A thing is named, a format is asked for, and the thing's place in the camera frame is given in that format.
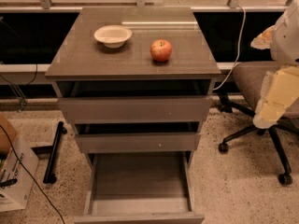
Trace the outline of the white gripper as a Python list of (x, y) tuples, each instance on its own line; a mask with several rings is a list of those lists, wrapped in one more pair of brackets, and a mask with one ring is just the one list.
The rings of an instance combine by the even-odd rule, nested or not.
[(278, 123), (286, 110), (299, 98), (299, 0), (293, 0), (276, 21), (250, 43), (254, 49), (269, 49), (273, 60), (294, 65), (267, 71), (261, 99), (255, 108), (253, 124), (268, 129)]

